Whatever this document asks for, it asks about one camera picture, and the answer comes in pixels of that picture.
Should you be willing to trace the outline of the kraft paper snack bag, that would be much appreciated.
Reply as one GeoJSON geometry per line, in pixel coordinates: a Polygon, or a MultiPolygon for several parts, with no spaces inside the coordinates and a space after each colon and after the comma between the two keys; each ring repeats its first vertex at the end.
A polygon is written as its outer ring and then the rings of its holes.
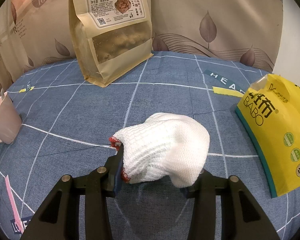
{"type": "Polygon", "coordinates": [[[147,0],[69,0],[69,27],[83,77],[97,86],[152,56],[147,0]]]}

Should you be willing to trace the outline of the white red-trim glove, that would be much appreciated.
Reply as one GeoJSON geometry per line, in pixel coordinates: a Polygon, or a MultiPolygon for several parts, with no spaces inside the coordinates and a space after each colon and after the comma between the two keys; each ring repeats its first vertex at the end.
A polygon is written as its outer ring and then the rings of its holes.
{"type": "Polygon", "coordinates": [[[152,114],[145,122],[125,127],[109,139],[123,147],[121,176],[130,184],[169,176],[177,188],[193,185],[210,146],[207,129],[193,118],[172,113],[152,114]]]}

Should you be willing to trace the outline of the pink ceramic mug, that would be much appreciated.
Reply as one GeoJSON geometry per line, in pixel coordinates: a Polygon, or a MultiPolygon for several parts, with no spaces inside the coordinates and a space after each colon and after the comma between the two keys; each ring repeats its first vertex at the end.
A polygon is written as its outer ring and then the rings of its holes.
{"type": "Polygon", "coordinates": [[[5,92],[4,100],[0,97],[0,143],[11,144],[17,137],[21,124],[21,117],[5,92]]]}

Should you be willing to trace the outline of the yellow tissue pack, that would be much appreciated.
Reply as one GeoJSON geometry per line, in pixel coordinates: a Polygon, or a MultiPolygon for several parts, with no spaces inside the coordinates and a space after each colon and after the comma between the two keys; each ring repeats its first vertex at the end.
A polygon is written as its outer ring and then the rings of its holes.
{"type": "Polygon", "coordinates": [[[300,87],[267,74],[250,85],[235,112],[256,148],[271,197],[300,187],[300,87]]]}

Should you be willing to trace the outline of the blue checked tablecloth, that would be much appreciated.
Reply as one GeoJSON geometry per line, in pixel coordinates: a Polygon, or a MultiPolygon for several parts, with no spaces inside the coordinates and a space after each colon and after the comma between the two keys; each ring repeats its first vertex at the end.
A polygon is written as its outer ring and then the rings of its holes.
{"type": "Polygon", "coordinates": [[[106,88],[84,80],[76,60],[21,76],[8,89],[23,125],[15,141],[0,144],[0,228],[19,239],[6,190],[10,179],[17,210],[27,225],[64,174],[79,177],[115,154],[109,137],[157,112],[187,115],[210,134],[205,169],[238,176],[262,206],[281,239],[300,227],[300,187],[271,198],[262,164],[235,113],[239,101],[219,95],[225,84],[247,89],[264,70],[190,54],[156,52],[106,88]]]}

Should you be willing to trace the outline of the beige leaf-print curtain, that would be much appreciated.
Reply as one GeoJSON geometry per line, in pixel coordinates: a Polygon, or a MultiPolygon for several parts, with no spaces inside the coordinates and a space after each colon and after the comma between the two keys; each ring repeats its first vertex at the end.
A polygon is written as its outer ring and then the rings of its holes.
{"type": "MultiPolygon", "coordinates": [[[[156,51],[202,54],[271,72],[282,0],[147,0],[156,51]]],[[[6,0],[0,8],[0,91],[25,72],[75,55],[68,0],[6,0]]]]}

